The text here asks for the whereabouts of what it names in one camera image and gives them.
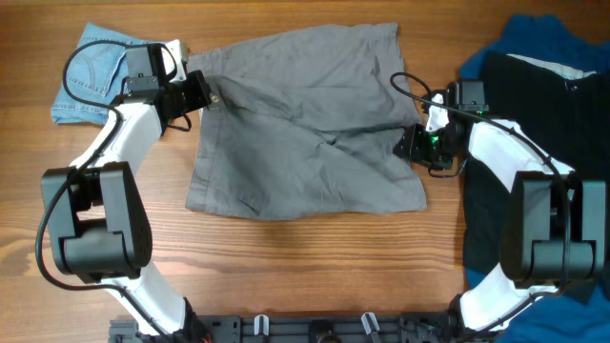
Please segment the grey cotton shorts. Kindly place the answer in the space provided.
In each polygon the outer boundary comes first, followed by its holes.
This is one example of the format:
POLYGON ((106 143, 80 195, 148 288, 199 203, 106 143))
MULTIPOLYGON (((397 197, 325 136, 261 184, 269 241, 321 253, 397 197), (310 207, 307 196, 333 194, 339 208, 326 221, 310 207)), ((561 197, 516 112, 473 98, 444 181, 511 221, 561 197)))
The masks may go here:
POLYGON ((191 56, 216 102, 200 113, 186 205, 292 220, 423 211, 424 187, 394 146, 420 119, 390 83, 395 23, 293 30, 191 56))

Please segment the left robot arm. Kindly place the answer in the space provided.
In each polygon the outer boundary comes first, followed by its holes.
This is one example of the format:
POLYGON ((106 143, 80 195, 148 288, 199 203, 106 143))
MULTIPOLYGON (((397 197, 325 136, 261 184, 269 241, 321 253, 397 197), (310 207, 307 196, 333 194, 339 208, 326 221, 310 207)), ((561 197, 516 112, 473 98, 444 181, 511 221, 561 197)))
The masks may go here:
POLYGON ((41 179, 36 265, 59 289, 110 293, 144 342, 210 342, 210 330, 152 261, 152 229, 134 177, 173 120, 212 104, 211 90, 201 71, 188 71, 179 40, 128 45, 125 57, 128 74, 104 107, 102 131, 69 166, 41 179))

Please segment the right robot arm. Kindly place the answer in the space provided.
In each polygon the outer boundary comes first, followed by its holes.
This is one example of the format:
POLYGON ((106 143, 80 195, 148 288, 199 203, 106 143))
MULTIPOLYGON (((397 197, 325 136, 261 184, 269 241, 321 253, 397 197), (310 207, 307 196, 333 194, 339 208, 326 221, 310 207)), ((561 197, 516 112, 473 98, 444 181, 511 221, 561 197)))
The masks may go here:
POLYGON ((434 178, 450 177, 454 159, 487 166, 511 198, 499 246, 499 262, 472 290, 457 295, 440 325, 442 339, 491 339, 544 297, 601 274, 606 255, 606 184, 581 179, 554 160, 519 125, 489 112, 479 80, 458 80, 428 113, 447 112, 433 131, 405 128, 394 155, 425 167, 434 178))

